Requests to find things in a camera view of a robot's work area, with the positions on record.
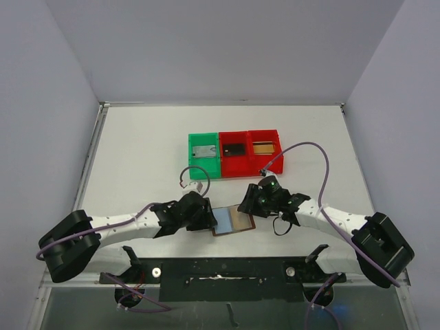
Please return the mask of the brown leather card holder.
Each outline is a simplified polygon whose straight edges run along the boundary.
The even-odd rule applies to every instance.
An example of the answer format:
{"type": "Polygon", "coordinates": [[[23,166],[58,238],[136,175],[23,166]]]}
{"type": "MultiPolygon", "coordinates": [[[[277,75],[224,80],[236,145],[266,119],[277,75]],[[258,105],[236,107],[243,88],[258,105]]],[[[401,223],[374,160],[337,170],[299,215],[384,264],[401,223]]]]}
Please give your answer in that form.
{"type": "Polygon", "coordinates": [[[214,237],[254,230],[256,228],[253,216],[239,212],[239,205],[215,208],[212,210],[217,224],[212,229],[214,237]]]}

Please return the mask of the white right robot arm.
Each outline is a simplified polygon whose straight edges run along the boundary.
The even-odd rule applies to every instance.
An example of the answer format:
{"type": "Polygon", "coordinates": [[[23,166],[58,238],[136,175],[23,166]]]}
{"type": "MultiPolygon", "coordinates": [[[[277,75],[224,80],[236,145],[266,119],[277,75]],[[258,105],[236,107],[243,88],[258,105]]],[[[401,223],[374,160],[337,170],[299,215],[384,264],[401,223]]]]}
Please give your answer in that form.
{"type": "Polygon", "coordinates": [[[343,240],[353,252],[326,247],[306,264],[308,277],[322,281],[332,273],[363,274],[382,288],[396,284],[415,252],[391,219],[321,206],[308,195],[291,194],[277,181],[250,184],[238,211],[262,218],[280,217],[292,226],[311,228],[343,240]]]}

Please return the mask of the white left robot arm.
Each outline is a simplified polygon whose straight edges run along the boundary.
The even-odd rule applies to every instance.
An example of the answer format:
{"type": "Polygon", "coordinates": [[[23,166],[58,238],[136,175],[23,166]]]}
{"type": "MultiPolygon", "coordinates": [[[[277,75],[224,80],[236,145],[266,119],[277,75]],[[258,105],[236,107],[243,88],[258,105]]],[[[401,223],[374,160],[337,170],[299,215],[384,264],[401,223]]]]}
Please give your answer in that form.
{"type": "Polygon", "coordinates": [[[93,217],[75,210],[40,238],[36,259],[45,262],[53,282],[63,283],[82,273],[100,248],[133,239],[158,239],[182,228],[210,230],[216,225],[209,198],[195,191],[178,201],[149,203],[131,214],[93,217]]]}

